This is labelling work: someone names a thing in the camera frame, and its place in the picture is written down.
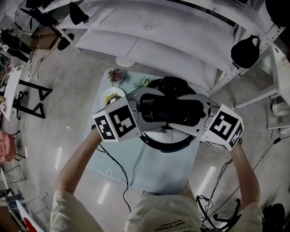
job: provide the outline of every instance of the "plate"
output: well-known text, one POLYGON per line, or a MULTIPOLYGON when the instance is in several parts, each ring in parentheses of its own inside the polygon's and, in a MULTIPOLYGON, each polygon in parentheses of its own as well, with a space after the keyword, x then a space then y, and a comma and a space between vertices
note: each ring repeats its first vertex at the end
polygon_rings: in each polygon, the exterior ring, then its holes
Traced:
POLYGON ((101 108, 104 108, 106 106, 106 97, 110 96, 111 94, 116 93, 118 96, 120 97, 124 97, 125 96, 125 92, 117 87, 112 87, 109 89, 106 89, 103 94, 101 95, 100 98, 100 106, 101 108))

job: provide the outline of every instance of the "concrete floor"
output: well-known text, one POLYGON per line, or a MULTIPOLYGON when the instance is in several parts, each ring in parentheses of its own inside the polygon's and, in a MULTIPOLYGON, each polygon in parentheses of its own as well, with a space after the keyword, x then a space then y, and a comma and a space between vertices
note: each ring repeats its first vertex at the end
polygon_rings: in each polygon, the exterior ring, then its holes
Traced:
MULTIPOLYGON (((17 145, 20 154, 25 154, 27 147, 27 159, 20 161, 21 170, 26 181, 17 183, 17 187, 25 198, 41 195, 45 192, 49 196, 31 203, 33 210, 43 206, 51 209, 54 191, 54 183, 57 175, 67 160, 81 144, 90 115, 92 103, 97 92, 101 77, 108 68, 116 68, 115 57, 101 53, 82 51, 78 52, 69 46, 63 51, 57 49, 39 66, 37 61, 46 51, 36 51, 33 60, 32 74, 37 69, 38 80, 31 77, 30 81, 41 86, 53 89, 43 102, 46 119, 39 119, 21 113, 21 120, 16 119, 16 111, 11 120, 4 120, 4 130, 17 135, 17 145), (59 148, 62 148, 62 156, 55 169, 55 162, 59 148)), ((29 65, 25 66, 22 79, 28 76, 29 65)), ((128 70, 163 76, 164 73, 149 67, 135 64, 128 70)), ((217 104, 225 104, 232 108, 236 101, 249 96, 265 87, 271 85, 271 78, 262 70, 254 67, 242 77, 237 77, 217 93, 211 99, 217 104)), ((29 89, 26 105, 33 108, 39 102, 38 93, 29 89)), ((252 166, 256 165, 265 150, 279 137, 278 131, 266 129, 268 122, 277 119, 271 113, 270 99, 249 105, 237 110, 242 116, 245 130, 242 134, 243 148, 252 166)), ((290 156, 289 139, 282 140, 273 145, 267 155, 255 170, 261 188, 261 206, 270 203, 282 203, 288 214, 290 211, 289 176, 290 156)), ((212 178, 202 192, 209 197, 217 181, 218 174, 226 161, 230 160, 228 152, 200 145, 196 160, 193 164, 189 182, 195 194, 211 166, 216 170, 212 178)), ((5 167, 17 165, 17 161, 5 164, 5 167)), ((238 181, 233 164, 225 171, 220 184, 213 197, 212 213, 237 189, 238 181)), ((104 231, 122 231, 124 223, 129 215, 129 210, 122 199, 125 184, 115 183, 99 174, 87 170, 81 179, 76 191, 76 197, 87 207, 88 211, 96 218, 104 231), (102 203, 97 203, 103 186, 111 183, 111 187, 102 203)), ((141 190, 130 188, 126 193, 126 199, 131 207, 138 201, 141 190)), ((240 197, 239 191, 219 209, 221 217, 231 215, 235 209, 235 200, 240 197)), ((41 219, 49 227, 50 211, 46 210, 40 214, 41 219)))

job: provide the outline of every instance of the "beige shirt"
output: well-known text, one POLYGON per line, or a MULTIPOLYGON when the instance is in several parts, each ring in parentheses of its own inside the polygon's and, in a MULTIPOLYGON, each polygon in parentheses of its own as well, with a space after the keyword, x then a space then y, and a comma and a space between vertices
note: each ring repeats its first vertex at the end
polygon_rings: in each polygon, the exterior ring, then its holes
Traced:
MULTIPOLYGON (((248 205, 230 232, 261 232, 258 203, 248 205)), ((56 191, 51 212, 51 232, 102 232, 94 217, 72 194, 56 191)), ((198 206, 189 187, 179 195, 144 193, 125 223, 125 232, 201 232, 198 206)))

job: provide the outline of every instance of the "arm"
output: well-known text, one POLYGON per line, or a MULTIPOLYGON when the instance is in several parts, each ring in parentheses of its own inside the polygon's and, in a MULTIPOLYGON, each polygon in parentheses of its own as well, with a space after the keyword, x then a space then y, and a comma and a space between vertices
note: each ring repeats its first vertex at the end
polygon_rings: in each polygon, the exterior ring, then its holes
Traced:
POLYGON ((93 129, 61 170, 56 181, 56 190, 74 194, 92 154, 101 141, 98 130, 93 129))
POLYGON ((245 209, 252 202, 260 201, 260 187, 257 177, 239 143, 231 151, 241 188, 242 207, 245 209))

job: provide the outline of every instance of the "light blue tablecloth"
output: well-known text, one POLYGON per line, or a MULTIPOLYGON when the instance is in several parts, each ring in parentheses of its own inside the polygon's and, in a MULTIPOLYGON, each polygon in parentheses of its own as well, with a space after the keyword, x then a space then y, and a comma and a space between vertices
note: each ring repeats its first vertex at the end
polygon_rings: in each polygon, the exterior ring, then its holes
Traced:
MULTIPOLYGON (((102 93, 111 88, 111 83, 107 79, 106 70, 99 89, 97 91, 91 115, 100 110, 100 97, 102 93)), ((138 82, 142 77, 150 80, 161 77, 148 75, 139 72, 125 72, 126 79, 114 87, 123 89, 125 93, 134 90, 133 83, 138 82)), ((87 123, 85 137, 90 133, 94 124, 90 117, 87 123)), ((158 194, 179 193, 186 184, 193 162, 198 150, 199 142, 193 140, 187 148, 173 152, 162 153, 146 145, 140 138, 134 138, 123 142, 102 142, 103 147, 124 167, 129 185, 145 191, 158 194)), ((126 182, 126 178, 120 167, 106 154, 95 151, 88 168, 100 173, 112 180, 126 182)))

